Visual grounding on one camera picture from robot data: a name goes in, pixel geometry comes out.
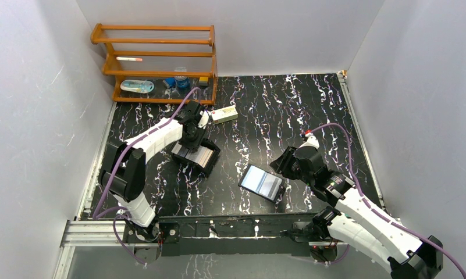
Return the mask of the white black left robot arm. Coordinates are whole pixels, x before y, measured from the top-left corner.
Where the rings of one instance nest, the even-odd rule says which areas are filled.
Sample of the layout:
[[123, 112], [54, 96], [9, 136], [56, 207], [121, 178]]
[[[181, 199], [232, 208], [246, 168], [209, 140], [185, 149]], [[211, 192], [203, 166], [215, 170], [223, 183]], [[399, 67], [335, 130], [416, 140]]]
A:
[[208, 175], [219, 148], [205, 137], [211, 115], [196, 101], [180, 105], [156, 125], [131, 139], [108, 143], [98, 182], [129, 214], [146, 242], [159, 237], [155, 210], [143, 193], [147, 163], [166, 147], [172, 156]]

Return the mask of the black card holder box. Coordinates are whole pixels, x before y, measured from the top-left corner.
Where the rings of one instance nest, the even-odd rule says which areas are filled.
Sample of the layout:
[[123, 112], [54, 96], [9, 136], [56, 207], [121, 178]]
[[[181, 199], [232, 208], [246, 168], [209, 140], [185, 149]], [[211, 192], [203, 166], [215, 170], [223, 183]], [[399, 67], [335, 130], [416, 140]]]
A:
[[198, 149], [190, 148], [175, 142], [169, 150], [172, 158], [178, 163], [190, 165], [194, 170], [200, 171], [208, 177], [219, 157], [221, 149], [211, 140], [204, 138]]

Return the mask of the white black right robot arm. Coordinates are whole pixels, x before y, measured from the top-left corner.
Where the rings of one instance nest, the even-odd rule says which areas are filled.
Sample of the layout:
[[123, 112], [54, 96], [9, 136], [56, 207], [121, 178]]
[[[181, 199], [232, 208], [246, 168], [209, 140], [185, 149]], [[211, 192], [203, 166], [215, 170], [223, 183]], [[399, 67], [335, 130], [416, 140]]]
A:
[[343, 241], [381, 265], [391, 278], [435, 278], [443, 268], [443, 245], [430, 236], [421, 240], [397, 227], [395, 219], [365, 195], [355, 182], [331, 170], [317, 147], [288, 147], [270, 163], [275, 173], [306, 183], [328, 206], [307, 223], [294, 223], [296, 241]]

